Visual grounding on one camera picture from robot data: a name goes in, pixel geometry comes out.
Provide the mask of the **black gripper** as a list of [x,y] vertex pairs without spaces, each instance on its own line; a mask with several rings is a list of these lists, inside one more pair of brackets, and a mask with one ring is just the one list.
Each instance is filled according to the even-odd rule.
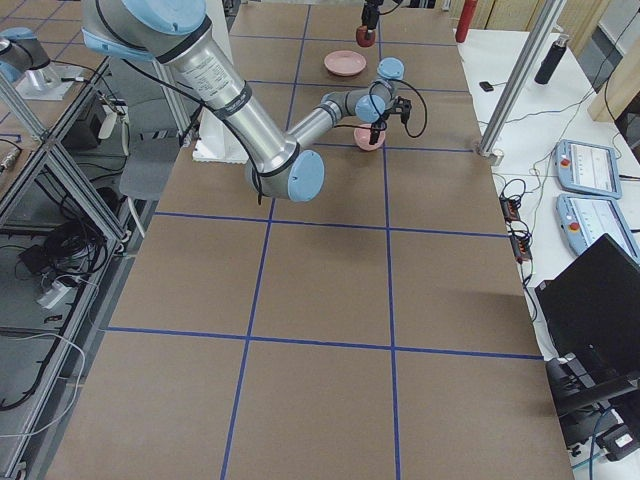
[[380,17],[380,2],[365,2],[361,13],[361,25],[366,26],[364,38],[367,41],[374,41],[376,36],[376,25]]
[[391,110],[390,109],[385,110],[370,127],[370,137],[369,137],[370,145],[375,145],[379,141],[380,130],[386,130],[388,128],[387,120],[389,119],[390,115],[391,115]]

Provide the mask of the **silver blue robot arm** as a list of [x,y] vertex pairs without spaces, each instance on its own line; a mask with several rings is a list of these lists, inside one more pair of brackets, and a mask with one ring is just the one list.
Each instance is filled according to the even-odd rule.
[[345,117],[372,126],[400,102],[404,64],[381,60],[367,88],[331,92],[289,131],[281,130],[213,38],[203,1],[85,1],[85,45],[98,53],[174,68],[249,156],[247,182],[260,198],[307,202],[322,189],[325,167],[311,145]]

